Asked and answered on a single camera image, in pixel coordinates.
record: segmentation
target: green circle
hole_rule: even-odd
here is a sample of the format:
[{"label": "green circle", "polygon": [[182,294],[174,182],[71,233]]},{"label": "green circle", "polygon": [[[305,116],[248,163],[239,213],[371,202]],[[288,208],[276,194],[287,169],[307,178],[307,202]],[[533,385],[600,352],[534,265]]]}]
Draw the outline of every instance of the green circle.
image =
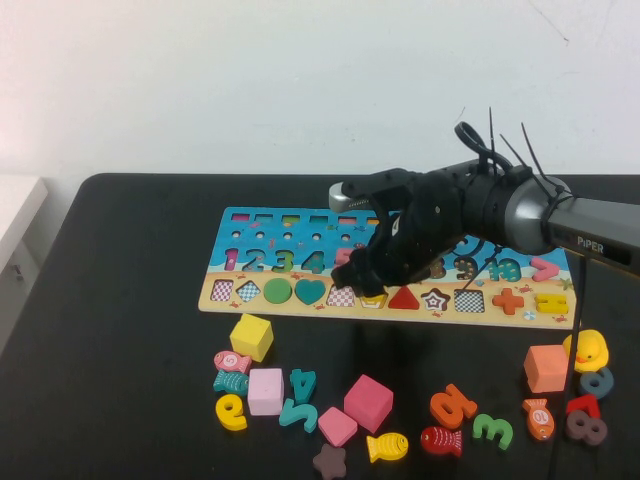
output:
[{"label": "green circle", "polygon": [[278,305],[291,298],[291,291],[291,285],[284,278],[273,278],[264,286],[264,298],[267,302]]}]

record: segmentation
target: orange cube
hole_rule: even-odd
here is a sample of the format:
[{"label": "orange cube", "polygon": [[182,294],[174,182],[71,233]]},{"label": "orange cube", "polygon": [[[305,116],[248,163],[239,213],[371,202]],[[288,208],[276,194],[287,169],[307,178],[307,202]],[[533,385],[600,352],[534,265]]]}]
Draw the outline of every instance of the orange cube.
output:
[{"label": "orange cube", "polygon": [[560,392],[569,367],[569,358],[562,345],[529,347],[524,360],[527,383],[533,393]]}]

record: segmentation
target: red fish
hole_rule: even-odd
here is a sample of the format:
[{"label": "red fish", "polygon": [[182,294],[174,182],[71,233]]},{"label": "red fish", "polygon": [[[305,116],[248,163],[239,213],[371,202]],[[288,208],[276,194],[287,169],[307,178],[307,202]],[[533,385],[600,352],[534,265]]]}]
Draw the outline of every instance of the red fish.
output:
[{"label": "red fish", "polygon": [[435,455],[453,453],[459,457],[462,455],[462,430],[452,432],[442,427],[427,427],[420,435],[420,443],[428,453]]},{"label": "red fish", "polygon": [[224,370],[225,372],[240,372],[247,373],[251,366],[251,357],[241,357],[236,352],[224,350],[216,353],[213,357],[213,364],[218,370]]}]

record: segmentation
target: rubber duck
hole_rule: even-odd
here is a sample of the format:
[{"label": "rubber duck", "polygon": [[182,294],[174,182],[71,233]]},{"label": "rubber duck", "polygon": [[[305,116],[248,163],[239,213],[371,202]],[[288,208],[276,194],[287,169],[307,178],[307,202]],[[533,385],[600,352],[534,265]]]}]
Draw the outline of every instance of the rubber duck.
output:
[{"label": "rubber duck", "polygon": [[[571,335],[562,342],[567,356],[571,348]],[[576,372],[597,372],[609,362],[609,350],[604,337],[597,330],[583,330],[578,334]]]}]

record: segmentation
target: number puzzle board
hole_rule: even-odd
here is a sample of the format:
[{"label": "number puzzle board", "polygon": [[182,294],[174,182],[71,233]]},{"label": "number puzzle board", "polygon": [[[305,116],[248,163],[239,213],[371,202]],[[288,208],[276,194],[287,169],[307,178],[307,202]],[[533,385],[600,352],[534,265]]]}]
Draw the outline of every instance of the number puzzle board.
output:
[{"label": "number puzzle board", "polygon": [[[354,248],[367,245],[377,223],[371,211],[227,208],[198,306],[206,312],[571,328],[575,294],[560,249],[540,257],[559,267],[551,278],[534,281],[540,270],[530,266],[533,257],[504,249],[462,290],[494,251],[493,244],[467,237],[432,266],[428,280],[388,287],[385,295],[375,298],[357,298],[350,287],[336,290],[332,268],[346,262]],[[494,305],[504,288],[523,299],[515,300],[523,306],[516,306],[514,315]],[[560,295],[568,311],[538,311],[538,294]]]}]

